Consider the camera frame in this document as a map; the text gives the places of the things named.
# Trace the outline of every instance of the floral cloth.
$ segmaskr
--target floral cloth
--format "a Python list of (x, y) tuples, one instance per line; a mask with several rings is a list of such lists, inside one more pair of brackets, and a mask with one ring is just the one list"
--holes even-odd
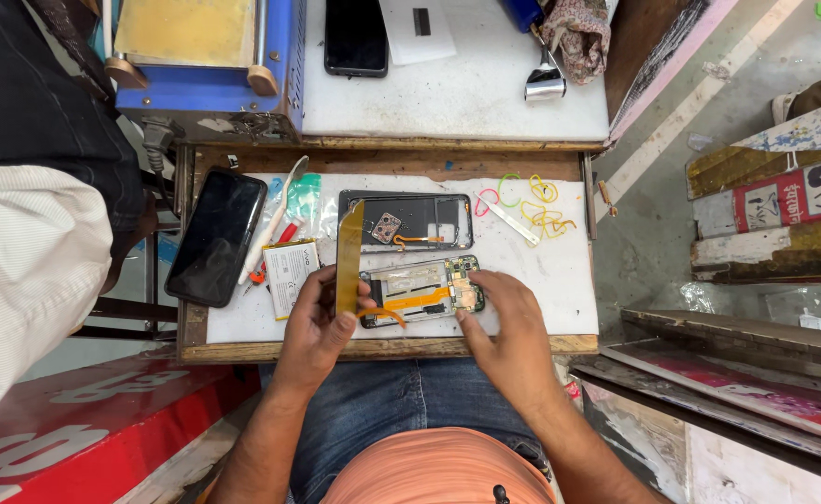
[(566, 78), (575, 84), (587, 84), (603, 74), (610, 33), (606, 1), (539, 1), (547, 14), (541, 34), (551, 51), (561, 49)]

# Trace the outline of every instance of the smartphone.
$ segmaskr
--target smartphone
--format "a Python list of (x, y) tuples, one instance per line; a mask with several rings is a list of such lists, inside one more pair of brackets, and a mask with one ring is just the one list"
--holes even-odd
[[(482, 288), (468, 277), (469, 272), (478, 270), (475, 256), (459, 256), (364, 271), (360, 279), (370, 285), (370, 299), (376, 301), (376, 306), (401, 315), (409, 323), (451, 316), (459, 309), (482, 311)], [(366, 329), (397, 323), (383, 314), (366, 315), (360, 320)]]
[(267, 184), (211, 169), (171, 264), (165, 292), (213, 308), (230, 303)]
[(323, 66), (330, 75), (384, 77), (389, 39), (379, 0), (326, 0)]

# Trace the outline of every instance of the shoe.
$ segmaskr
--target shoe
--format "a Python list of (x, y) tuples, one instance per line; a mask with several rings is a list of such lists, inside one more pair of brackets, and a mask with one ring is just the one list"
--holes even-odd
[(799, 93), (782, 94), (772, 100), (772, 118), (774, 118), (775, 126), (786, 122), (786, 115), (789, 114), (797, 94)]

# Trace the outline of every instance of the white desk surface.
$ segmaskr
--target white desk surface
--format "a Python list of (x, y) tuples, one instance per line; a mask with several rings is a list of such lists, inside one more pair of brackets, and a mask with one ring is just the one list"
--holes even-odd
[[(280, 180), (286, 174), (248, 174), (270, 184), (274, 178)], [(342, 189), (377, 189), (384, 191), (419, 191), (427, 193), (465, 193), (475, 201), (475, 194), (485, 188), (496, 188), (494, 178), (473, 178), (472, 180), (447, 180), (435, 182), (428, 177), (395, 175), (333, 175), (321, 177), (320, 210), (329, 208), (330, 217), (324, 219), (323, 227), (336, 229), (335, 201)], [(483, 217), (473, 217), (475, 243), (468, 251), (417, 252), (413, 254), (374, 254), (361, 256), (361, 271), (386, 266), (406, 265), (421, 261), (450, 258), (461, 254), (472, 254), (478, 258), (484, 269), (493, 269), (511, 274), (522, 280), (534, 292), (544, 313), (547, 333), (550, 335), (595, 335), (597, 334), (596, 301), (591, 274), (588, 232), (585, 225), (584, 184), (555, 180), (558, 198), (547, 203), (548, 210), (560, 211), (563, 219), (572, 219), (577, 228), (569, 228), (559, 238), (545, 239), (539, 246), (528, 247), (522, 235), (514, 231), (492, 212)], [(528, 180), (506, 180), (501, 188), (507, 201), (516, 198), (536, 202), (531, 195)], [(521, 222), (522, 216), (517, 205), (505, 208), (514, 219)], [(279, 236), (281, 230), (274, 233)], [(335, 233), (327, 231), (318, 235), (317, 253), (325, 264), (332, 264), (336, 258)], [(484, 311), (475, 315), (482, 328), (489, 335), (496, 335), (500, 329), (494, 306), (485, 302)], [(273, 301), (270, 292), (263, 287), (253, 287), (246, 294), (246, 287), (237, 291), (225, 308), (210, 308), (208, 313), (207, 343), (248, 343), (282, 341), (286, 320), (274, 320)], [(358, 326), (354, 338), (397, 338), (397, 337), (446, 337), (462, 336), (453, 317), (422, 320), (407, 325), (363, 329)]]
[(328, 75), (326, 0), (307, 0), (304, 134), (450, 139), (603, 141), (603, 76), (569, 83), (563, 98), (527, 103), (538, 42), (519, 33), (497, 0), (442, 0), (455, 56), (392, 66), (383, 79)]

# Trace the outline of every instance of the orange t-shirt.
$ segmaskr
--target orange t-shirt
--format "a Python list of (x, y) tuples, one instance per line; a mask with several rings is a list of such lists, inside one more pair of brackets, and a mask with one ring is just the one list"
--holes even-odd
[(321, 504), (555, 504), (547, 479), (500, 441), (460, 427), (410, 430), (373, 443), (342, 469)]

